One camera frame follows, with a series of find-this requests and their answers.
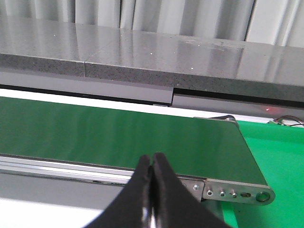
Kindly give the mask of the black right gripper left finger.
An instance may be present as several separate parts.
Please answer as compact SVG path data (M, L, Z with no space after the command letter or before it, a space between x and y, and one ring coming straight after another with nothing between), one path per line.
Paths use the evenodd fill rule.
M143 155L128 183L90 228L148 228L151 220L150 158Z

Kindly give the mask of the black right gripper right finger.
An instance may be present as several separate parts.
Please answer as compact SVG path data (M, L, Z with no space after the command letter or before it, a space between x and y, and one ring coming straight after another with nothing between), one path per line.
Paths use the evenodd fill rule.
M166 156L153 156L154 213L158 228L228 228L186 189Z

